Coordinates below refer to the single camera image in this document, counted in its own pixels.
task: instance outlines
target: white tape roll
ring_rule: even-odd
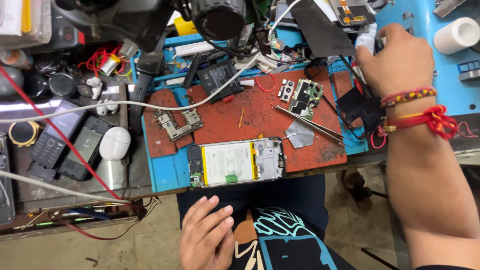
[[[438,30],[433,37],[433,44],[439,52],[448,55],[471,47],[479,40],[479,24],[471,18],[463,17]]]

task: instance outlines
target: hand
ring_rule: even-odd
[[[378,35],[387,39],[384,49],[372,56],[358,46],[356,58],[365,81],[380,97],[432,85],[435,61],[425,39],[413,37],[400,24],[389,24]]]
[[[199,199],[183,219],[180,236],[182,270],[225,270],[232,263],[235,239],[232,206],[208,215],[218,205],[218,197]]]

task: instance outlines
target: green tape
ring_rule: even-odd
[[[227,182],[227,183],[236,183],[238,181],[239,181],[239,178],[236,175],[225,176],[225,182]]]

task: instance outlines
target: yellow battery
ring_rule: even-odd
[[[191,35],[191,34],[198,34],[195,25],[193,25],[192,21],[186,22],[183,20],[182,17],[178,17],[173,20],[173,24],[177,28],[177,32],[179,36]]]

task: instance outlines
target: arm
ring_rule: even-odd
[[[357,60],[367,82],[381,97],[432,84],[435,63],[425,39],[401,25],[380,30],[385,48],[375,57],[363,47]],[[397,104],[387,116],[418,113],[435,97]],[[480,268],[480,221],[470,187],[450,144],[426,125],[389,133],[389,197],[400,218],[413,268],[453,265]]]

